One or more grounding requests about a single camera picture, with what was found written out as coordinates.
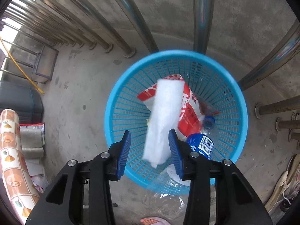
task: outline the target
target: barcode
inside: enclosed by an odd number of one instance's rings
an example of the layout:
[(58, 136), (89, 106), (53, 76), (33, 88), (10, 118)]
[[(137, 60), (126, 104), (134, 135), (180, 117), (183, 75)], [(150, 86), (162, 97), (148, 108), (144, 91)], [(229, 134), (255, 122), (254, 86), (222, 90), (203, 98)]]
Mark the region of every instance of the barcode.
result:
[(213, 147), (213, 142), (211, 139), (203, 135), (203, 138), (199, 144), (198, 149), (203, 150), (208, 156), (210, 155)]

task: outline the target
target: yellow pole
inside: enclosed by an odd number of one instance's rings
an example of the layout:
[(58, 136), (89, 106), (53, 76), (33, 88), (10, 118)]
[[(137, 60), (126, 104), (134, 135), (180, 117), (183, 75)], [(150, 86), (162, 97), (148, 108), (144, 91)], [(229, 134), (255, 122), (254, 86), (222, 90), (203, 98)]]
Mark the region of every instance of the yellow pole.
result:
[(16, 65), (16, 67), (21, 71), (21, 73), (26, 77), (26, 79), (28, 79), (28, 81), (35, 87), (35, 89), (42, 95), (44, 95), (44, 92), (28, 77), (28, 75), (23, 71), (23, 69), (17, 64), (17, 62), (14, 60), (13, 56), (10, 54), (9, 50), (6, 48), (6, 46), (4, 45), (4, 42), (2, 40), (2, 38), (0, 37), (1, 43), (4, 47), (4, 49), (6, 50), (7, 54), (9, 55), (9, 57), (12, 59), (12, 61), (14, 62), (14, 64)]

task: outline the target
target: concrete floor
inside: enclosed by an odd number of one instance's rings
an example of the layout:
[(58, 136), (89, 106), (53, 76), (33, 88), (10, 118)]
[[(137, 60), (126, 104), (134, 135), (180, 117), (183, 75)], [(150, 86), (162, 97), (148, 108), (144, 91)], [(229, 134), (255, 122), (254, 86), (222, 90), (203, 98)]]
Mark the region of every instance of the concrete floor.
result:
[[(53, 79), (43, 85), (45, 95), (42, 98), (46, 124), (44, 163), (50, 182), (68, 160), (91, 160), (107, 150), (103, 117), (108, 95), (119, 76), (134, 62), (148, 55), (135, 32), (119, 32), (137, 48), (133, 58), (124, 58), (117, 46), (108, 54), (103, 53), (100, 46), (91, 51), (87, 46), (80, 49), (71, 45), (57, 47), (59, 54)], [(192, 49), (189, 41), (158, 34), (154, 34), (154, 38), (161, 50)], [(207, 55), (227, 68), (236, 80), (250, 71), (245, 64), (211, 48)], [(284, 99), (269, 81), (261, 81), (246, 90), (244, 96), (248, 107), (249, 129), (244, 150), (236, 165), (261, 200), (266, 202), (288, 161), (300, 151), (296, 150), (296, 143), (288, 142), (287, 130), (275, 130), (276, 118), (280, 116), (289, 120), (291, 112), (268, 115), (262, 120), (254, 115), (257, 102), (270, 104)], [(114, 208), (117, 224), (137, 224), (147, 215), (159, 215), (142, 203), (146, 190), (126, 176), (119, 182), (111, 182), (111, 194), (112, 201), (118, 204)], [(212, 223), (214, 216), (215, 208), (212, 208)], [(180, 217), (171, 221), (171, 224), (179, 225), (182, 222), (183, 217)]]

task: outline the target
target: metal bolt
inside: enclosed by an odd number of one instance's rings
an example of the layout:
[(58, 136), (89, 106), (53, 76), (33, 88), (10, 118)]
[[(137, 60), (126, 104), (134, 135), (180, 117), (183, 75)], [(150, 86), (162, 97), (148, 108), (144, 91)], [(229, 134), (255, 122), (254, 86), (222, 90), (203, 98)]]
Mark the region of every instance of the metal bolt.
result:
[(192, 152), (190, 153), (190, 156), (196, 158), (196, 157), (199, 156), (199, 153), (198, 153), (198, 152), (195, 152), (195, 151), (192, 151)]
[(110, 154), (106, 151), (106, 152), (103, 152), (101, 153), (101, 157), (102, 158), (109, 158)]
[(75, 164), (76, 164), (76, 160), (70, 160), (70, 161), (68, 162), (68, 165), (69, 165), (70, 167), (75, 166)]
[(229, 159), (225, 159), (225, 160), (224, 160), (224, 164), (225, 164), (226, 166), (231, 166), (232, 161), (229, 160)]

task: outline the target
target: blue plastic basket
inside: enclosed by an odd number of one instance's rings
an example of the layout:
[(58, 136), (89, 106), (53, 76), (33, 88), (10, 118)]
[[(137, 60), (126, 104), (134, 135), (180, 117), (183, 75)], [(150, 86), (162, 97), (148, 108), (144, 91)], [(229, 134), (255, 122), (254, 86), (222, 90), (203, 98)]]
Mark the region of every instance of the blue plastic basket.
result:
[[(116, 82), (108, 98), (104, 129), (108, 146), (122, 139), (125, 130), (131, 132), (125, 174), (138, 185), (147, 188), (171, 162), (157, 169), (142, 159), (150, 111), (137, 95), (170, 74), (181, 74), (196, 96), (201, 96), (220, 111), (215, 117), (220, 137), (214, 144), (213, 160), (225, 158), (236, 162), (247, 135), (248, 115), (243, 94), (230, 75), (211, 58), (190, 51), (169, 50), (146, 56), (133, 64)], [(156, 184), (155, 192), (187, 194), (189, 187)]]

